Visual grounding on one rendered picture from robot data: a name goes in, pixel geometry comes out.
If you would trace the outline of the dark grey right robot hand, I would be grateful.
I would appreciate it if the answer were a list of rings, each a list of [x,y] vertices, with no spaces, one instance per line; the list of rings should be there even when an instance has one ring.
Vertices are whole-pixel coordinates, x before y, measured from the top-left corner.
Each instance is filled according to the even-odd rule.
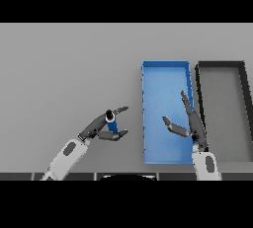
[[[192,139],[197,143],[198,149],[201,152],[204,152],[209,147],[204,124],[199,115],[192,109],[189,99],[184,91],[181,91],[181,97],[188,117],[189,129],[172,123],[165,115],[162,117],[162,119],[170,132],[182,137],[191,136]]]

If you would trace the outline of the blue pipe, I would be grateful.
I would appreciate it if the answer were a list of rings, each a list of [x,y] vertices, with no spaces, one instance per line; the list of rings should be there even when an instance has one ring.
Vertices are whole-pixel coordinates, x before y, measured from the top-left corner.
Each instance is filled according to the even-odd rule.
[[[110,132],[117,133],[118,127],[117,127],[117,118],[116,113],[112,110],[107,110],[105,114],[105,120],[108,126],[108,129]]]

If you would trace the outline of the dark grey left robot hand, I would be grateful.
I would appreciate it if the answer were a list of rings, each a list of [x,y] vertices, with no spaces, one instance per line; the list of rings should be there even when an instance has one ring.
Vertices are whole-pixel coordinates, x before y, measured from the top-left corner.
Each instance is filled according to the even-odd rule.
[[[127,107],[120,107],[112,111],[118,115],[126,110]],[[86,139],[93,139],[95,136],[98,136],[101,140],[118,141],[125,136],[127,134],[126,129],[118,131],[117,133],[109,131],[105,120],[105,114],[106,112],[93,119],[85,127],[85,129],[78,134],[78,138],[82,141],[85,141]]]

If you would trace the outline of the blue bin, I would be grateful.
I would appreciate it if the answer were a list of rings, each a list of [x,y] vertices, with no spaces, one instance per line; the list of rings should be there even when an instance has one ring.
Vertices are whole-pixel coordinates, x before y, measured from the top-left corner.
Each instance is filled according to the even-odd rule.
[[[190,61],[143,60],[141,71],[144,164],[191,165],[192,138],[170,132],[162,119],[189,128],[181,91],[194,109]]]

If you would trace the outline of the dark grey bin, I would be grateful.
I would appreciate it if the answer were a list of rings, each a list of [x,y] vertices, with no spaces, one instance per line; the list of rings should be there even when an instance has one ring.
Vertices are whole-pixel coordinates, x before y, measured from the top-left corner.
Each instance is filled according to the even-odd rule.
[[[218,162],[253,162],[253,104],[244,61],[199,61],[200,114]]]

